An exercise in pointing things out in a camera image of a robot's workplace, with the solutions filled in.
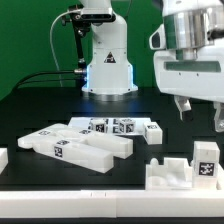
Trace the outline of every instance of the black tabletop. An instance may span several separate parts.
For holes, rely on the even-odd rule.
[[[0,175],[1,191],[26,190],[129,190],[144,189],[145,165],[152,158],[193,157],[194,141],[217,142],[224,165],[224,133],[213,130],[215,110],[207,101],[192,100],[194,120],[180,121],[173,97],[157,89],[139,90],[135,98],[119,102],[85,99],[75,88],[23,88],[0,102],[0,147],[8,148],[9,164]],[[56,123],[68,124],[72,117],[150,117],[163,130],[162,145],[147,145],[143,136],[134,140],[134,153],[126,160],[115,158],[106,174],[40,155],[17,146],[17,139]],[[19,223],[21,220],[1,220]],[[221,219],[72,219],[44,223],[220,223]],[[43,220],[32,220],[43,223]]]

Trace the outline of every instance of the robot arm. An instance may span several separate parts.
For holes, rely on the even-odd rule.
[[[160,91],[175,96],[183,120],[192,118],[190,98],[213,101],[217,132],[224,131],[223,3],[163,0],[164,23],[150,37]]]
[[[69,20],[73,23],[76,43],[81,45],[80,38],[90,31],[90,27],[93,33],[92,61],[85,69],[80,66],[77,71],[86,72],[83,95],[102,101],[117,101],[135,95],[138,88],[133,84],[133,67],[127,59],[126,21],[113,12],[111,0],[80,2],[83,8],[71,14]]]

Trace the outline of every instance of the white block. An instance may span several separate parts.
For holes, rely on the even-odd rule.
[[[91,130],[93,131],[98,131],[103,133],[107,132],[107,125],[105,120],[103,119],[92,119],[90,121],[90,127],[91,127]]]
[[[145,122],[143,128],[145,130],[144,137],[148,145],[162,144],[163,131],[156,122]]]
[[[33,144],[33,149],[41,154],[106,173],[114,166],[113,154],[93,146],[71,140],[48,137]]]
[[[152,159],[146,166],[146,190],[174,190],[192,188],[192,167],[187,159],[164,158],[164,165]]]
[[[219,164],[218,166],[218,183],[217,183],[218,190],[224,190],[224,171]]]
[[[115,157],[126,159],[133,154],[133,140],[103,133],[91,133],[86,142],[94,147],[103,148]]]
[[[0,218],[79,218],[79,192],[0,192]]]
[[[113,156],[126,159],[133,153],[133,140],[56,124],[18,139],[22,148],[105,173]]]
[[[215,142],[194,143],[192,185],[198,189],[217,189],[220,150]]]
[[[130,118],[119,119],[119,131],[128,134],[135,131],[135,120]]]
[[[117,217],[223,217],[223,203],[218,191],[119,191]]]
[[[116,191],[81,191],[80,217],[116,218]]]
[[[0,148],[0,174],[8,164],[8,154],[6,148]]]

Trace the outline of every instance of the green wall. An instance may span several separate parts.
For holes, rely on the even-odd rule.
[[[56,70],[49,44],[54,19],[77,0],[1,0],[0,12],[0,99],[24,76]],[[114,10],[124,16],[128,2],[114,2]],[[135,68],[139,87],[154,86],[153,51],[149,36],[161,24],[161,15],[150,0],[133,0],[128,23],[128,58]],[[76,68],[76,48],[71,25],[57,24],[54,43],[61,69]],[[91,60],[91,34],[83,40],[87,61]],[[52,86],[44,83],[41,86]]]

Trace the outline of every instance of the cable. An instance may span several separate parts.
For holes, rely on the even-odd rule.
[[[31,79],[36,76],[42,76],[42,75],[58,75],[58,74],[74,74],[74,71],[68,70],[68,71],[44,71],[44,72],[38,72],[34,74],[30,74],[24,78],[22,78],[17,84],[13,87],[12,91],[16,90],[18,86],[20,86],[22,83],[27,81],[28,79]]]
[[[69,12],[62,13],[61,15],[59,15],[54,20],[54,22],[51,25],[51,29],[50,29],[50,45],[51,45],[51,51],[52,51],[52,55],[53,55],[53,58],[54,58],[54,62],[55,62],[55,65],[56,65],[56,68],[57,68],[58,71],[60,71],[60,66],[58,64],[58,59],[57,59],[57,56],[56,56],[56,53],[55,53],[55,49],[54,49],[54,44],[53,44],[53,31],[54,31],[54,27],[55,27],[56,23],[58,22],[58,20],[61,17],[66,16],[66,15],[69,15],[71,13],[77,13],[77,12],[80,12],[80,10],[73,10],[73,11],[69,11]]]
[[[132,3],[133,3],[133,0],[129,0],[128,10],[126,12],[126,15],[124,16],[125,18],[127,18],[129,16],[129,14],[130,14]]]
[[[73,81],[73,80],[79,80],[82,79],[82,77],[80,78],[72,78],[72,79],[61,79],[62,81]],[[51,80],[35,80],[35,81],[28,81],[28,82],[23,82],[23,83],[19,83],[17,86],[17,89],[19,86],[21,85],[26,85],[26,84],[31,84],[31,83],[41,83],[41,82],[59,82],[60,80],[58,79],[51,79]]]

